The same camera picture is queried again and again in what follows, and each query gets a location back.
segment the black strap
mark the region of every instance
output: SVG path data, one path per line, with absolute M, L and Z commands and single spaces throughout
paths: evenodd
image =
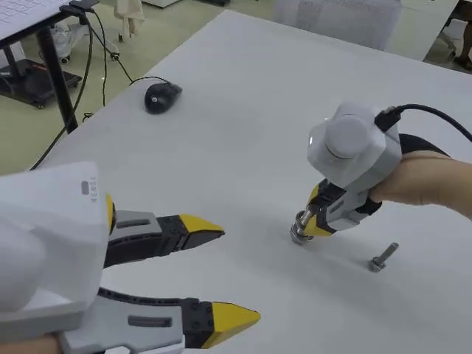
M 449 156 L 447 153 L 439 149 L 436 145 L 433 145 L 429 141 L 420 138 L 419 136 L 409 134 L 399 134 L 401 153 L 412 153 L 414 151 L 433 151 L 435 153 L 441 153 L 442 155 Z

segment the laptop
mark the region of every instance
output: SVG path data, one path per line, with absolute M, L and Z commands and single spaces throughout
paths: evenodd
M 57 13 L 70 0 L 0 0 L 0 41 Z

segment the laptop keyboard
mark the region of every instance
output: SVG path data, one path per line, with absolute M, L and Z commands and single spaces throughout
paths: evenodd
M 64 0 L 0 0 L 0 37 L 2 30 L 38 23 L 58 13 L 59 7 L 67 3 Z

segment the cable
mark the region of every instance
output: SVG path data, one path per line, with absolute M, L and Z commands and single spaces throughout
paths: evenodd
M 87 19 L 86 16 L 83 16 L 84 20 L 86 20 L 87 26 L 89 29 L 91 29 L 90 21 Z M 46 156 L 49 154 L 49 152 L 52 150 L 54 145 L 59 141 L 60 137 L 66 132 L 66 129 L 70 126 L 72 123 L 72 118 L 75 115 L 75 111 L 77 110 L 77 107 L 79 106 L 80 100 L 82 99 L 83 91 L 85 90 L 86 87 L 86 82 L 87 78 L 89 77 L 89 71 L 90 71 L 90 65 L 91 65 L 91 56 L 92 56 L 92 51 L 93 51 L 93 36 L 90 35 L 88 39 L 88 58 L 87 58 L 87 64 L 86 64 L 86 70 L 83 73 L 83 80 L 82 80 L 82 86 L 80 87 L 79 94 L 77 96 L 77 99 L 75 100 L 74 108 L 72 109 L 72 115 L 70 116 L 69 122 L 64 125 L 64 128 L 61 129 L 59 134 L 55 137 L 54 140 L 52 140 L 52 143 L 49 145 L 49 147 L 44 151 L 43 155 L 37 160 L 37 162 L 29 169 L 30 171 L 36 170 L 38 166 L 44 161 Z
M 472 142 L 472 134 L 469 133 L 467 129 L 465 129 L 462 125 L 459 124 L 454 118 L 447 115 L 444 112 L 437 110 L 436 108 L 428 107 L 427 105 L 416 105 L 416 104 L 409 104 L 409 105 L 399 105 L 394 109 L 397 113 L 401 114 L 406 110 L 417 110 L 417 111 L 425 111 L 435 116 L 438 116 L 441 119 L 444 119 L 447 123 L 455 127 L 463 136 L 465 136 L 470 142 Z
M 133 85 L 137 81 L 147 80 L 147 79 L 160 79 L 160 80 L 164 81 L 165 83 L 171 83 L 170 81 L 167 81 L 167 80 L 165 80 L 165 79 L 163 79 L 162 77 L 159 77 L 159 76 L 144 76 L 144 77 L 139 77 L 135 80 L 132 80 L 131 83 L 130 83 L 130 86 Z
M 95 12 L 95 10 L 92 9 L 91 13 L 93 13 L 95 15 L 95 17 L 97 18 L 98 23 L 100 24 L 100 29 L 102 30 L 103 42 L 100 40 L 100 37 L 97 35 L 97 33 L 94 30 L 93 30 L 93 33 L 97 36 L 97 38 L 99 38 L 99 41 L 103 46 L 103 71 L 105 72 L 105 76 L 103 78 L 103 84 L 102 84 L 102 96 L 103 96 L 103 107 L 105 107 L 105 105 L 106 105 L 105 88 L 106 88 L 106 80 L 108 78 L 108 67 L 107 67 L 107 63 L 106 63 L 107 48 L 106 48 L 105 28 L 103 27 L 103 23 L 102 23 L 101 18 L 98 16 L 98 14 Z
M 94 12 L 94 11 L 92 11 L 92 12 L 93 12 L 93 14 L 97 17 L 97 20 L 98 20 L 99 23 L 100 23 L 100 28 L 101 28 L 101 30 L 102 30 L 102 33 L 104 33 L 103 24 L 102 24 L 102 21 L 100 20 L 99 15 L 98 15 L 96 12 Z M 121 60 L 118 58 L 118 54 L 119 54 L 119 53 L 114 53 L 114 52 L 112 52 L 110 49 L 108 49 L 108 47 L 105 45 L 106 42 L 105 42 L 105 41 L 102 41 L 102 38 L 100 38 L 100 36 L 99 36 L 99 35 L 97 34 L 97 32 L 95 31 L 95 29 L 92 28 L 91 31 L 95 34 L 95 37 L 97 37 L 97 39 L 98 39 L 98 41 L 100 42 L 100 44 L 102 45 L 103 49 L 104 49 L 106 52 L 108 52 L 110 55 L 114 56 L 114 61 L 116 61 L 116 62 L 119 64 L 119 66 L 121 66 L 121 69 L 122 69 L 123 72 L 125 73 L 126 77 L 128 78 L 128 80 L 130 80 L 131 85 L 132 85 L 133 83 L 135 83 L 136 81 L 144 80 L 144 79 L 151 79 L 151 78 L 162 80 L 162 81 L 164 81 L 165 83 L 171 83 L 169 80 L 165 80 L 163 77 L 159 77 L 159 76 L 147 76 L 147 77 L 140 77 L 140 78 L 138 78 L 138 79 L 133 79 L 133 78 L 131 77 L 131 75 L 129 75 L 128 70 L 125 68 L 125 66 L 123 65 L 123 63 L 121 62 Z

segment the screw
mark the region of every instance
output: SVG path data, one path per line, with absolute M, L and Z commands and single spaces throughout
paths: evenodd
M 383 254 L 378 257 L 373 257 L 369 262 L 369 270 L 378 273 L 384 269 L 386 267 L 385 261 L 388 260 L 397 249 L 398 243 L 394 242 L 383 252 Z

